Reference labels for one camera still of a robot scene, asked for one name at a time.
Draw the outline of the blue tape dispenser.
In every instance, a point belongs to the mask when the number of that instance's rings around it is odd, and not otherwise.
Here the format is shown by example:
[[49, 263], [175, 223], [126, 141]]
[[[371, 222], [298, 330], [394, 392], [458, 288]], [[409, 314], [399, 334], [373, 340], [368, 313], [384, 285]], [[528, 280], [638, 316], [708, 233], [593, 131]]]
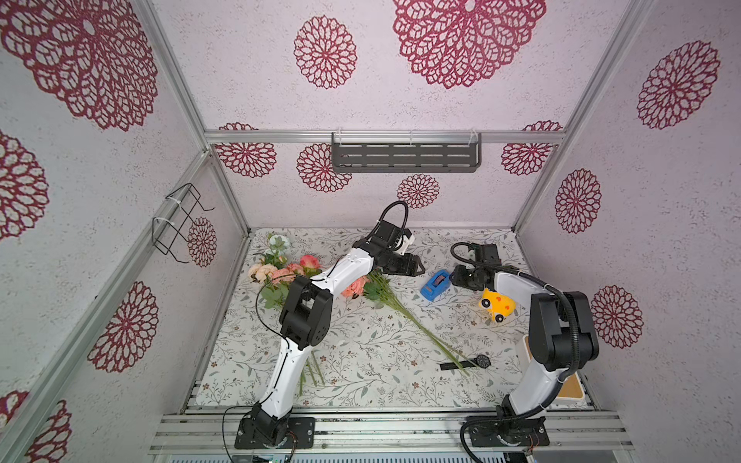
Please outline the blue tape dispenser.
[[450, 272], [447, 270], [439, 270], [424, 284], [420, 293], [424, 299], [434, 302], [450, 287]]

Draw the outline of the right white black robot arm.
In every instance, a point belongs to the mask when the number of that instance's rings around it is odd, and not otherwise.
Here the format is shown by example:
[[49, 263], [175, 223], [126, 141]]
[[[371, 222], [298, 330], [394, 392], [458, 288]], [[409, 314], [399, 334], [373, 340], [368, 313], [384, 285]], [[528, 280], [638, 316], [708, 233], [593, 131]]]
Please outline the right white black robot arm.
[[579, 291], [563, 292], [527, 272], [502, 264], [494, 244], [457, 242], [451, 255], [461, 262], [452, 284], [463, 289], [491, 289], [529, 311], [528, 346], [533, 360], [520, 384], [506, 395], [493, 416], [469, 418], [459, 430], [465, 453], [480, 459], [470, 446], [487, 431], [529, 446], [540, 444], [538, 428], [563, 384], [596, 359], [599, 341], [589, 299]]

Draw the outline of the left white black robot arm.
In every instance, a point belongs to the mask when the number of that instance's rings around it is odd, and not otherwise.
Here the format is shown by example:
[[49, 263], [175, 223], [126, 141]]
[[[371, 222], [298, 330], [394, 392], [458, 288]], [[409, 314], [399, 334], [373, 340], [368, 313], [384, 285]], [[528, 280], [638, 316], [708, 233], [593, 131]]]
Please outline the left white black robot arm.
[[280, 353], [264, 396], [243, 415], [233, 446], [236, 449], [297, 448], [300, 440], [289, 418], [302, 372], [329, 332], [334, 297], [360, 278], [379, 269], [387, 274], [416, 277], [425, 268], [406, 252], [413, 243], [407, 229], [409, 205], [397, 200], [386, 206], [372, 230], [328, 270], [318, 276], [297, 276], [279, 316]]

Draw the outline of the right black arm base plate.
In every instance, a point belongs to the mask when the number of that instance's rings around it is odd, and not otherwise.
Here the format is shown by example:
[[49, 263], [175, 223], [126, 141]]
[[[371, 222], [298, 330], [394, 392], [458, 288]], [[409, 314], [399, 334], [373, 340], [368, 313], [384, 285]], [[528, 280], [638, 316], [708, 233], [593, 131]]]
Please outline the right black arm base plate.
[[472, 417], [466, 424], [468, 426], [466, 432], [470, 437], [472, 446], [475, 448], [530, 448], [550, 444], [544, 417], [510, 422], [495, 422], [490, 417], [481, 418], [477, 422]]

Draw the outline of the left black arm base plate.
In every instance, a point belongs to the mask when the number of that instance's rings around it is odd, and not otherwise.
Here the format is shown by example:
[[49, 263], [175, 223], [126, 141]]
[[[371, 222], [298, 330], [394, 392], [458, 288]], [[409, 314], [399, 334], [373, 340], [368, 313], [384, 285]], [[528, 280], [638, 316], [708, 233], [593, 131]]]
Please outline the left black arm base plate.
[[245, 416], [239, 422], [236, 449], [312, 449], [316, 420], [314, 418], [285, 418], [259, 422]]

